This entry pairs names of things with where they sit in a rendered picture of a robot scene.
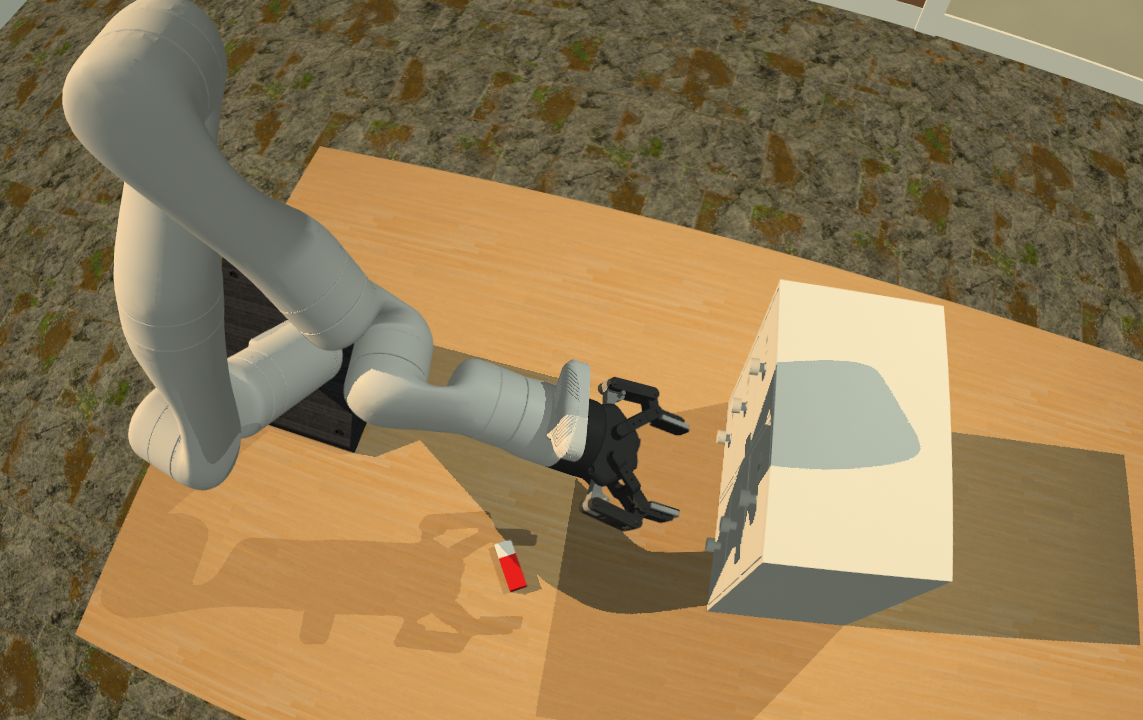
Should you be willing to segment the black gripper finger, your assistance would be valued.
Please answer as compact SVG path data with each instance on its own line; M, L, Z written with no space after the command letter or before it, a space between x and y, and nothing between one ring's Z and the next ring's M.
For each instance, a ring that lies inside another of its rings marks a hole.
M666 430L668 433L673 435L684 435L689 432L690 425L685 423L682 416L662 409L658 403L661 393L657 387L645 386L645 384L638 382L613 377L609 381L600 383L598 391L600 395L604 395L602 403L617 403L621 400L641 403L641 413L630 416L630 418L622 421L616 427L612 429L612 433L616 438L628 435L632 430L638 427L644 427L649 421L650 427Z
M615 503L609 503L609 497L604 495L602 486L597 486L594 480L591 480L586 498L577 505L580 512L584 512L590 518L604 521L604 523L615 527L618 530L638 529L644 523L641 521L644 518L658 521L658 523L673 521L673 518L679 518L679 509L673 509L654 501L648 502L640 489L641 483L634 473L632 473L628 459L623 456L622 451L609 451L608 457L626 487L622 486L620 480L617 480L615 483L609 483L607 488L613 497L620 499L625 510L620 509Z

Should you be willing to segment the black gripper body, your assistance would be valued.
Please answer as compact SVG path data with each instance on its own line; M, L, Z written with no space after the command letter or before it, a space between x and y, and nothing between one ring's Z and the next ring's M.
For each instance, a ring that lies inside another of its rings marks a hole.
M629 467L634 471L638 469L638 450L641 442L636 430L632 430L629 435L620 438L613 435L612 429L626 419L617 405L599 403L593 398L589 398L588 437L583 457L575 462L559 459L551 469L563 471L572 477L583 478L589 486L591 480L594 480L597 486L609 486L609 483L621 480L620 474L609 462L609 451L620 448L628 457Z

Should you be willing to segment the white chest of drawers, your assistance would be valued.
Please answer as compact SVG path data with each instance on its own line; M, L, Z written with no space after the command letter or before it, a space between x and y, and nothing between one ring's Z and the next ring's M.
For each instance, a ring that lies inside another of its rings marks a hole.
M708 611L847 625L952 582L945 315L820 283L777 291L775 403L719 498L772 421L762 557Z

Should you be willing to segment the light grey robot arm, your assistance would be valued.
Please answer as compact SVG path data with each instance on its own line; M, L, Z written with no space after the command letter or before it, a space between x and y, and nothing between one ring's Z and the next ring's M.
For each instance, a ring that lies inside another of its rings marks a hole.
M129 421L135 454L182 486L213 489L241 439L331 381L353 345L344 401L375 427L466 435L545 467L583 457L590 365L572 359L554 386L472 357L447 386L431 386L423 315L216 146L225 75L222 35L200 6L137 0L65 77L67 125L123 181L117 305L158 387ZM222 258L288 319L231 357Z

